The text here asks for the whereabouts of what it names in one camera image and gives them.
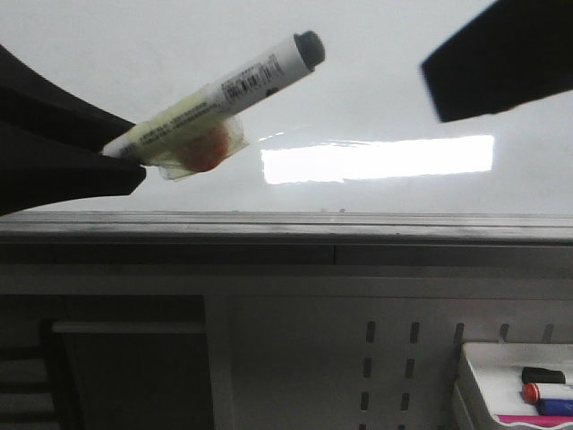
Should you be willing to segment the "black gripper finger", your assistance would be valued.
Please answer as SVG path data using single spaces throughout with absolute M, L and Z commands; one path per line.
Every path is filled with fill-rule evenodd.
M 61 89 L 1 50 L 1 212 L 128 195 L 146 177 L 101 150 L 132 123 Z
M 421 64 L 438 118 L 498 114 L 572 89 L 572 3 L 495 1 Z

